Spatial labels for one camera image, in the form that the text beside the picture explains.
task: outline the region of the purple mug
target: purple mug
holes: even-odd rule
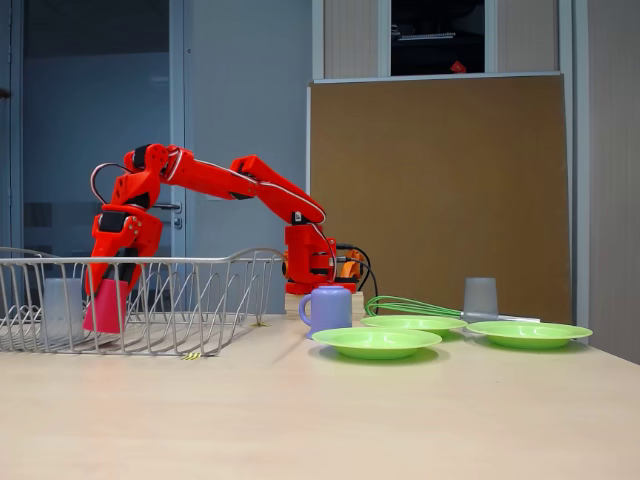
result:
[[[304,313],[309,300],[311,318]],[[298,313],[302,321],[311,327],[307,338],[322,330],[351,327],[351,292],[339,286],[318,287],[300,301]]]

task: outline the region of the cup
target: cup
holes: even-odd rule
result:
[[[304,312],[309,301],[311,318]],[[300,301],[298,313],[302,321],[311,327],[307,338],[322,330],[351,327],[351,292],[340,286],[318,287]]]
[[[469,323],[498,320],[498,293],[495,278],[465,279],[462,319]]]
[[[95,294],[95,331],[96,333],[120,333],[124,330],[120,328],[120,317],[124,323],[127,313],[127,291],[129,287],[127,282],[119,280],[120,295],[116,281],[111,278],[105,278],[100,284],[98,293]],[[87,313],[84,317],[83,328],[85,330],[93,330],[93,314],[94,306],[92,302],[87,305]]]
[[[74,344],[84,340],[82,282],[79,278],[44,280],[42,328],[39,334],[42,343],[45,343],[45,333],[49,345],[70,343],[69,336]]]

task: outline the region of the door handle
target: door handle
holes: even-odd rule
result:
[[[182,212],[182,204],[181,203],[156,203],[151,208],[159,208],[160,210],[173,210],[175,213]]]

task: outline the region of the door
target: door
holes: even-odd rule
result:
[[[228,166],[255,154],[304,188],[311,0],[185,2],[187,146]],[[224,201],[187,192],[188,252],[223,257],[284,249],[285,224],[257,198]],[[269,312],[284,309],[273,275]]]
[[[171,143],[169,12],[169,0],[22,3],[22,155],[12,191],[21,231],[14,246],[90,255],[101,206],[89,184],[93,169],[122,164],[140,145]],[[107,201],[120,174],[110,167],[96,178]],[[163,186],[158,203],[171,200]],[[184,255],[172,250],[175,214],[151,213],[164,224],[156,255]]]

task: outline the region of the mug handle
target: mug handle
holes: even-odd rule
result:
[[[311,320],[304,313],[304,307],[307,306],[307,303],[309,303],[309,300],[311,300],[311,294],[305,295],[304,298],[300,300],[300,304],[298,305],[298,315],[300,315],[300,318],[304,323],[311,326]]]

